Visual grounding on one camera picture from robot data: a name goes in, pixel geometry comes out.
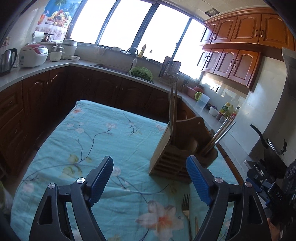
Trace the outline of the person right hand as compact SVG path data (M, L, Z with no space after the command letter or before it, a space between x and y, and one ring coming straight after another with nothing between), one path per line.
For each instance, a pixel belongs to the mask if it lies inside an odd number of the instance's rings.
M267 222L268 222L268 225L269 225L271 240L272 241L278 241L279 236L280 236L280 228L278 226L274 226L271 223L270 218L267 218Z

